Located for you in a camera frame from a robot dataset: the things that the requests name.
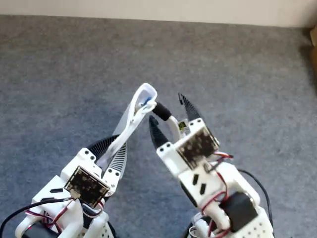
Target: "gray carpet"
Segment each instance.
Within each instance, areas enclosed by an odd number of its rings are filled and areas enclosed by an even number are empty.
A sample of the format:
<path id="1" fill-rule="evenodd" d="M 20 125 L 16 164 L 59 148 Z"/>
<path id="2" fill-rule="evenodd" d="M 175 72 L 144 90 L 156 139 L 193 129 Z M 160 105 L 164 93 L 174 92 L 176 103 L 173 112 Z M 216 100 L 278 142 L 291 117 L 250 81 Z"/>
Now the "gray carpet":
<path id="1" fill-rule="evenodd" d="M 315 237 L 309 48 L 302 29 L 0 16 L 0 220 L 82 147 L 110 135 L 149 82 L 179 118 L 177 92 L 192 100 L 221 149 L 262 181 L 276 238 Z M 122 238 L 177 238 L 196 211 L 156 155 L 147 120 L 130 138 L 126 173 L 106 210 Z"/>

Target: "black wire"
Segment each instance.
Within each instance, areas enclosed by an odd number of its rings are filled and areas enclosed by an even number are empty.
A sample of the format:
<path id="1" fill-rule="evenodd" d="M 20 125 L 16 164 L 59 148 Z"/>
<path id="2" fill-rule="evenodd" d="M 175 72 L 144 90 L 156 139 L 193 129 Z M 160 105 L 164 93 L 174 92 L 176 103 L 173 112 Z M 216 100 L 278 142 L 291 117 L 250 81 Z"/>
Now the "black wire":
<path id="1" fill-rule="evenodd" d="M 241 173 L 245 173 L 245 174 L 249 175 L 251 178 L 254 179 L 255 182 L 257 182 L 257 184 L 262 189 L 264 196 L 266 198 L 268 218 L 269 218 L 269 221 L 271 222 L 272 228 L 274 228 L 273 227 L 273 216 L 272 216 L 272 210 L 271 210 L 271 202 L 269 200 L 268 193 L 267 193 L 266 189 L 263 187 L 263 185 L 260 183 L 260 181 L 252 173 L 245 171 L 245 170 L 239 170 L 239 169 L 238 169 L 238 171 Z"/>
<path id="2" fill-rule="evenodd" d="M 19 210 L 13 212 L 11 215 L 9 215 L 1 224 L 1 227 L 0 227 L 0 238 L 2 238 L 2 235 L 3 235 L 3 231 L 4 231 L 4 227 L 6 226 L 7 222 L 9 220 L 11 220 L 13 217 L 15 217 L 16 215 L 18 215 L 19 213 L 21 212 L 24 212 L 26 210 L 29 210 L 30 208 L 32 207 L 37 207 L 37 206 L 40 206 L 40 205 L 43 205 L 43 204 L 47 204 L 47 203 L 56 203 L 56 202 L 64 202 L 66 201 L 67 198 L 62 198 L 62 199 L 56 199 L 56 198 L 50 198 L 50 199 L 45 199 L 44 201 L 41 201 L 41 202 L 35 202 L 33 204 L 30 204 L 28 206 L 25 206 L 25 207 L 22 207 L 20 208 Z"/>

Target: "white wall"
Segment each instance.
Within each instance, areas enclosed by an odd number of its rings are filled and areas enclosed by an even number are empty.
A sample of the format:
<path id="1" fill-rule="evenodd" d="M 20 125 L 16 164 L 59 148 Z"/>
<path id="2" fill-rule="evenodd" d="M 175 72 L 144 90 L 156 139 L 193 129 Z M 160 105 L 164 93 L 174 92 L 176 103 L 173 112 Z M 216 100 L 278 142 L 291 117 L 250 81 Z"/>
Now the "white wall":
<path id="1" fill-rule="evenodd" d="M 312 26 L 317 0 L 0 0 L 0 14 Z"/>

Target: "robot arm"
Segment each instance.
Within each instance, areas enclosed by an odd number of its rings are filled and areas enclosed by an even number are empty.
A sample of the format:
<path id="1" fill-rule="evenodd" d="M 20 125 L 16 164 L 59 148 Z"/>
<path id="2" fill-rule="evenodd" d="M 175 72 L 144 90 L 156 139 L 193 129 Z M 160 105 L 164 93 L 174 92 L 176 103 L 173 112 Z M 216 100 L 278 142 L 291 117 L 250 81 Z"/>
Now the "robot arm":
<path id="1" fill-rule="evenodd" d="M 200 238 L 272 238 L 273 230 L 260 197 L 234 165 L 223 162 L 219 142 L 205 125 L 199 112 L 183 96 L 189 123 L 174 143 L 168 141 L 150 117 L 150 133 L 157 154 L 176 177 L 202 217 L 193 222 Z"/>
<path id="2" fill-rule="evenodd" d="M 156 90 L 144 83 L 134 94 L 111 137 L 82 148 L 32 199 L 71 198 L 29 209 L 16 228 L 17 238 L 114 238 L 103 211 L 115 193 L 127 160 L 127 140 L 143 117 L 156 107 Z"/>

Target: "circuit board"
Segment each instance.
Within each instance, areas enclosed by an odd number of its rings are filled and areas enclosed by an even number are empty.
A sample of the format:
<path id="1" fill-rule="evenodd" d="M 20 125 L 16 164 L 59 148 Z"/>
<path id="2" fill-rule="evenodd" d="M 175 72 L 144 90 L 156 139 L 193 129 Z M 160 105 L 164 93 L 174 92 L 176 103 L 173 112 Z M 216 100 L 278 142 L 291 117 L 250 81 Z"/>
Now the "circuit board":
<path id="1" fill-rule="evenodd" d="M 191 170 L 202 158 L 209 157 L 217 149 L 217 142 L 210 131 L 203 127 L 177 148 L 177 152 Z"/>
<path id="2" fill-rule="evenodd" d="M 78 166 L 64 187 L 70 193 L 79 194 L 79 199 L 94 208 L 109 191 L 109 187 Z"/>

